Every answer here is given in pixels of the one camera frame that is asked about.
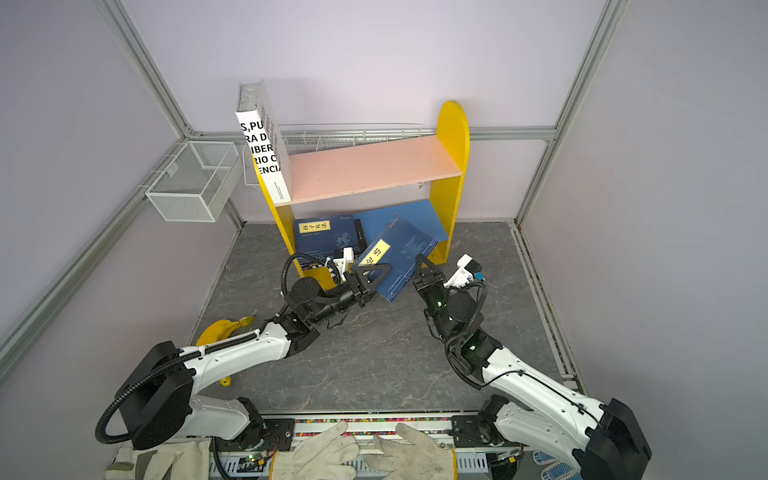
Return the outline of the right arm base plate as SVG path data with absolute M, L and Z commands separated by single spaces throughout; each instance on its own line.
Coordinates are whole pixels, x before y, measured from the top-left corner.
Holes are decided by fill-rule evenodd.
M 493 422 L 479 414 L 454 415 L 450 420 L 451 436 L 456 447 L 525 447 L 523 443 L 503 437 Z

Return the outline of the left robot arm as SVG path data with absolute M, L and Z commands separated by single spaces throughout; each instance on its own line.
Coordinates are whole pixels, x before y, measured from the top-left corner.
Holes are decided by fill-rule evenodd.
M 130 442 L 139 450 L 198 437 L 231 442 L 241 450 L 265 444 L 270 433 L 251 400 L 205 397 L 202 390 L 304 351 L 319 337 L 318 324 L 372 301 L 390 270 L 382 263 L 361 264 L 346 273 L 332 266 L 335 284 L 328 290 L 313 277 L 293 284 L 282 277 L 284 304 L 262 327 L 203 346 L 156 344 L 97 420 L 95 439 L 106 445 Z

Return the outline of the white book black lettering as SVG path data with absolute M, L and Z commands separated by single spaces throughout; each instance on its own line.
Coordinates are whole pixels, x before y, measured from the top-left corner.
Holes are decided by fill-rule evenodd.
M 240 86 L 236 116 L 263 189 L 274 205 L 290 204 L 290 158 L 264 81 Z

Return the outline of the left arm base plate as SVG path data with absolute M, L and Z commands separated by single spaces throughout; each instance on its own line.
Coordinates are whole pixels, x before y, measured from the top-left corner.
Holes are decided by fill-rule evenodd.
M 254 421 L 238 436 L 243 451 L 288 451 L 294 439 L 294 418 L 267 418 Z

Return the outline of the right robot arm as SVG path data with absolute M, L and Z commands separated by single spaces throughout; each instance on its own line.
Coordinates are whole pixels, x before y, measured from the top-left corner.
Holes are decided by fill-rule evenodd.
M 485 332 L 487 289 L 479 274 L 477 262 L 469 259 L 447 277 L 419 254 L 413 275 L 427 324 L 451 369 L 472 388 L 495 391 L 478 412 L 475 439 L 542 451 L 584 479 L 642 478 L 652 450 L 632 409 L 564 386 Z

